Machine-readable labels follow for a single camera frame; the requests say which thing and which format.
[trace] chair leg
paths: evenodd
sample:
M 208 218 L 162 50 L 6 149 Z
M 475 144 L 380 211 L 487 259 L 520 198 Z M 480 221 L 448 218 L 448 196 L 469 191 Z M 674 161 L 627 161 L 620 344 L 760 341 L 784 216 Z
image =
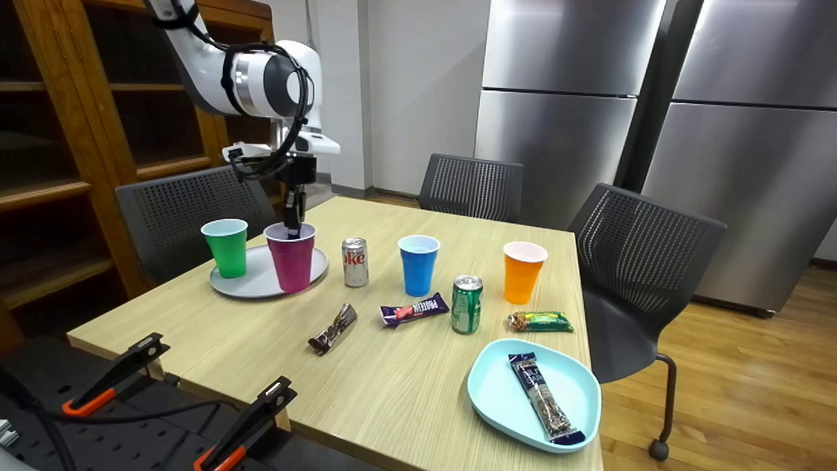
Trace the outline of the chair leg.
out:
M 656 352 L 656 360 L 666 362 L 666 385 L 663 385 L 663 417 L 661 417 L 661 432 L 658 436 L 649 444 L 649 454 L 654 461 L 666 461 L 670 458 L 670 433 L 671 433 L 671 420 L 674 420 L 674 390 L 676 390 L 676 362 L 671 355 Z

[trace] soda can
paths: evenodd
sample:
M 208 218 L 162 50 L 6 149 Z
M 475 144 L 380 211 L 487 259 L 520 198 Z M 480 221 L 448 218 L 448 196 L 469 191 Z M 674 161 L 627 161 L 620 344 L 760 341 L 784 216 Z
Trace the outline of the soda can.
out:
M 343 280 L 348 288 L 361 288 L 369 283 L 365 239 L 346 237 L 343 239 Z
M 449 327 L 459 335 L 479 330 L 480 315 L 480 276 L 458 275 L 453 280 Z

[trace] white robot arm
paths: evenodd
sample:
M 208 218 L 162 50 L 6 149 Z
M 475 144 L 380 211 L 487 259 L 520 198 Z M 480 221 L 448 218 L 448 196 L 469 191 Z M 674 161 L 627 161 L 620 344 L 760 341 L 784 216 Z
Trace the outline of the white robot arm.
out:
M 208 37 L 195 0 L 147 0 L 165 27 L 195 103 L 219 115 L 250 115 L 274 122 L 268 144 L 230 144 L 225 158 L 238 177 L 274 174 L 288 183 L 284 221 L 300 224 L 302 191 L 317 174 L 313 154 L 339 154 L 322 133 L 318 54 L 300 41 L 223 43 Z

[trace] candy bar wrapper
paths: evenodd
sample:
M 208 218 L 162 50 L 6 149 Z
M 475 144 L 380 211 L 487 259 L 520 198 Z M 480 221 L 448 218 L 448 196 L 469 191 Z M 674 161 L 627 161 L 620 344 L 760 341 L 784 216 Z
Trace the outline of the candy bar wrapper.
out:
M 429 298 L 419 298 L 415 304 L 406 304 L 406 306 L 382 306 L 382 321 L 391 330 L 400 321 L 437 315 L 437 313 L 448 313 L 448 304 L 440 292 Z
M 516 331 L 573 331 L 573 323 L 560 311 L 516 311 L 508 323 Z
M 348 331 L 348 327 L 357 318 L 349 304 L 343 304 L 334 321 L 317 338 L 309 338 L 309 344 L 317 355 L 330 352 Z
M 574 444 L 582 442 L 586 433 L 574 428 L 568 417 L 568 412 L 554 403 L 552 390 L 535 362 L 535 355 L 531 351 L 523 352 L 508 352 L 508 360 L 534 408 L 538 416 L 544 433 L 554 444 Z

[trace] green soda can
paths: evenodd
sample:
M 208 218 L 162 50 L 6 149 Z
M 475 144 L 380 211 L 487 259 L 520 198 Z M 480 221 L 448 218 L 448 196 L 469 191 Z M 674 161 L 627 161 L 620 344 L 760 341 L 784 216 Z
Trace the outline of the green soda can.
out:
M 459 335 L 479 330 L 480 315 L 480 280 L 475 275 L 458 275 L 453 280 L 449 327 Z

